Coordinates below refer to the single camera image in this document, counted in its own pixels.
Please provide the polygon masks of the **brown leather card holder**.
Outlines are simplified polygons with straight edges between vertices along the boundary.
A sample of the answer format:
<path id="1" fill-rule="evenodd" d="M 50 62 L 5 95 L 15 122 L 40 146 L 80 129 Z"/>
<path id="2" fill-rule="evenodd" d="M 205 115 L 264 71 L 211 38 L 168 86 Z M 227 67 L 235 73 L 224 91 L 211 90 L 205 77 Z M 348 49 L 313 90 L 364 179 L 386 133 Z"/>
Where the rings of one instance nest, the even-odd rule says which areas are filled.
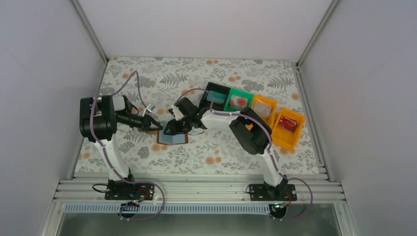
<path id="1" fill-rule="evenodd" d="M 151 135 L 153 139 L 156 140 L 157 144 L 172 146 L 172 145 L 183 145 L 183 144 L 188 143 L 187 134 L 166 135 L 163 133 L 166 127 L 166 124 L 161 123 L 161 126 L 163 128 L 162 130 L 146 132 L 146 134 Z"/>

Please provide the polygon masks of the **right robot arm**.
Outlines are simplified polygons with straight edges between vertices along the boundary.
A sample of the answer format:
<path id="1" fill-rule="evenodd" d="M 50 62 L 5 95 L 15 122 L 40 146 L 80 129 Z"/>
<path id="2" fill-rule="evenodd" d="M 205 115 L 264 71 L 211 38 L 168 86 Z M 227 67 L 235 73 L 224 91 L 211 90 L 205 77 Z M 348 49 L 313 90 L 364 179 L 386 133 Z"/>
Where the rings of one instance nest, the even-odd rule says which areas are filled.
<path id="1" fill-rule="evenodd" d="M 217 111 L 209 107 L 198 108 L 184 97 L 171 106 L 170 120 L 163 131 L 165 135 L 185 134 L 193 128 L 231 130 L 240 146 L 258 158 L 262 168 L 267 196 L 279 200 L 285 194 L 288 178 L 279 171 L 272 151 L 272 130 L 251 108 L 240 111 Z"/>

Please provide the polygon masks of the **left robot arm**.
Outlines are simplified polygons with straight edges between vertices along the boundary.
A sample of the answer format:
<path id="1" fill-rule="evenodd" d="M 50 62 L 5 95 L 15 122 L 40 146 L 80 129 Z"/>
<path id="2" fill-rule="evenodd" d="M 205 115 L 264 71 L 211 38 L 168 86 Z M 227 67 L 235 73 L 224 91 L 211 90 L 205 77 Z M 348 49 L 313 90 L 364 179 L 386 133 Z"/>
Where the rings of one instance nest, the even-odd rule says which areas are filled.
<path id="1" fill-rule="evenodd" d="M 100 98 L 80 99 L 79 128 L 81 135 L 92 142 L 104 157 L 109 170 L 107 188 L 124 199 L 136 195 L 137 182 L 127 163 L 121 157 L 116 133 L 118 124 L 140 132 L 160 131 L 163 127 L 150 115 L 133 114 L 135 106 L 125 95 L 105 95 Z"/>

